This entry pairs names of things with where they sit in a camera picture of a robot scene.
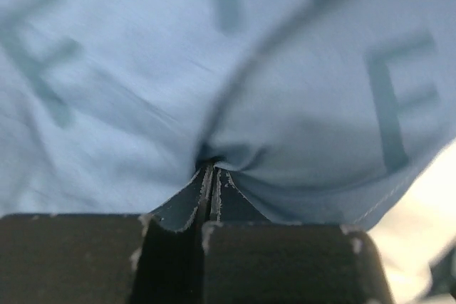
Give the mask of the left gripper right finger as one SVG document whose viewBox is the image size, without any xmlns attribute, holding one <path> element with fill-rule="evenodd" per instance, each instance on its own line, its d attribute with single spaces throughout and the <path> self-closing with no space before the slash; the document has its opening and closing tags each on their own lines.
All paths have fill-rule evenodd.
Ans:
<svg viewBox="0 0 456 304">
<path fill-rule="evenodd" d="M 351 225 L 274 224 L 218 169 L 202 228 L 203 303 L 391 303 L 378 250 Z"/>
</svg>

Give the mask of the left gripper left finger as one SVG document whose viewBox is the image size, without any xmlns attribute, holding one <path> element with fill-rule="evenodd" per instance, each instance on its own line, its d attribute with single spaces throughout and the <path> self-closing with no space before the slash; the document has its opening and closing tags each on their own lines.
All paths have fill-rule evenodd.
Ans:
<svg viewBox="0 0 456 304">
<path fill-rule="evenodd" d="M 3 303 L 196 303 L 211 169 L 147 214 L 1 219 Z"/>
</svg>

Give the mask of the blue cartoon mouse pillowcase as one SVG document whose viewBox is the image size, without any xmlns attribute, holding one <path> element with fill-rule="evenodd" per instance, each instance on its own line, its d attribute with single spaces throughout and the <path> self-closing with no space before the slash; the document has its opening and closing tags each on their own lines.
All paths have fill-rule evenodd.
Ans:
<svg viewBox="0 0 456 304">
<path fill-rule="evenodd" d="M 149 211 L 214 159 L 373 226 L 455 138 L 455 0 L 1 0 L 1 213 Z"/>
</svg>

